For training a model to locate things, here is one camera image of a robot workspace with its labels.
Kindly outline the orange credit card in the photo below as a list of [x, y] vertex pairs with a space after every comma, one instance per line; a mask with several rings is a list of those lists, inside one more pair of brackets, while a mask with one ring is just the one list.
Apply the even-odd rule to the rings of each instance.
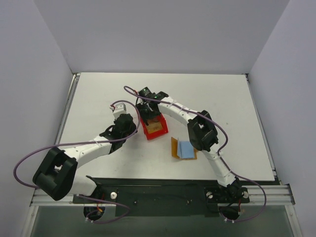
[[163, 130], [163, 126], [158, 118], [147, 120], [146, 130], [149, 134]]

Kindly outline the red plastic bin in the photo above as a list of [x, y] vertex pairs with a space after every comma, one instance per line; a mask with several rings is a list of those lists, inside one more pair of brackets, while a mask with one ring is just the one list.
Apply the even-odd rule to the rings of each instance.
[[162, 113], [140, 112], [140, 116], [147, 140], [153, 140], [168, 133], [166, 119]]

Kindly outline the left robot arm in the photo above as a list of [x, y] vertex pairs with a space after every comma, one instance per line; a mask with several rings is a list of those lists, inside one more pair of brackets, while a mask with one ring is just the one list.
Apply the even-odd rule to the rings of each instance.
[[101, 199], [101, 190], [92, 178], [76, 175], [81, 166], [120, 149], [126, 137], [136, 130], [130, 114], [121, 114], [114, 124], [92, 140], [76, 147], [51, 148], [33, 176], [33, 183], [55, 201], [68, 194], [84, 195], [90, 203]]

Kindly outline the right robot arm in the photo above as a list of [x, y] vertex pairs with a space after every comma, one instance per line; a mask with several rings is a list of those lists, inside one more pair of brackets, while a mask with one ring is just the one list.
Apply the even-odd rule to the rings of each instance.
[[208, 111], [191, 110], [173, 100], [168, 94], [162, 91], [152, 93], [147, 87], [135, 92], [135, 96], [141, 99], [139, 111], [145, 116], [143, 120], [164, 114], [187, 127], [189, 141], [208, 160], [224, 201], [247, 198], [247, 191], [240, 183], [241, 177], [229, 168], [221, 155], [221, 150], [228, 143], [228, 136], [223, 128], [212, 120]]

